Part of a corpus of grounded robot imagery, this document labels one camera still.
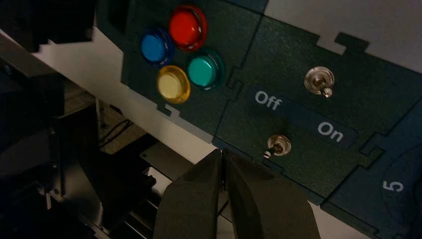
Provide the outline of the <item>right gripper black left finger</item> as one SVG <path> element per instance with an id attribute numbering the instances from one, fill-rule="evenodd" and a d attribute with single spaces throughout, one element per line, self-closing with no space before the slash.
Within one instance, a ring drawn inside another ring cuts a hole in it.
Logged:
<path id="1" fill-rule="evenodd" d="M 225 152 L 225 149 L 213 150 L 166 188 L 157 211 L 153 238 L 216 238 Z"/>

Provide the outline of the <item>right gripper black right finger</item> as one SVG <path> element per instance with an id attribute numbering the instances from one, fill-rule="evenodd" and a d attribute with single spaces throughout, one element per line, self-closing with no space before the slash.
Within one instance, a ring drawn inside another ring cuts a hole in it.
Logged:
<path id="1" fill-rule="evenodd" d="M 237 239 L 318 239 L 303 191 L 290 181 L 224 150 L 226 190 Z"/>

